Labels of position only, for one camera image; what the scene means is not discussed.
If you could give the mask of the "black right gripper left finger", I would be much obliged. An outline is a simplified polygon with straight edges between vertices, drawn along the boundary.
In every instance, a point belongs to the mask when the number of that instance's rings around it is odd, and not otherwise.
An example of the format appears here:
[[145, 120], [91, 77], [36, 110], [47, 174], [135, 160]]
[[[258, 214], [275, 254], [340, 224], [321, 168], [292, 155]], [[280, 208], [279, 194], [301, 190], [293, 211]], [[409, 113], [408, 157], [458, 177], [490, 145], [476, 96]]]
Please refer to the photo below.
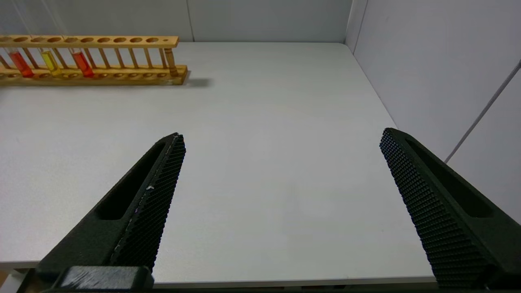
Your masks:
[[172, 133], [157, 141], [39, 262], [43, 282], [72, 266], [153, 269], [186, 147]]

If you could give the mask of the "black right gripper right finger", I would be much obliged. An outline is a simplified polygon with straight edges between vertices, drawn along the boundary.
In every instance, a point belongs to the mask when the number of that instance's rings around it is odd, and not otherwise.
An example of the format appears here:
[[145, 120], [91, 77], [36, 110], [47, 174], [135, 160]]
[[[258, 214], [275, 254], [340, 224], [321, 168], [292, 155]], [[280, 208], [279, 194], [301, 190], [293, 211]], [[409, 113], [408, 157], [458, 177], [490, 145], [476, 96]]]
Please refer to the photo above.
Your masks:
[[519, 223], [409, 134], [379, 147], [439, 287], [520, 286]]

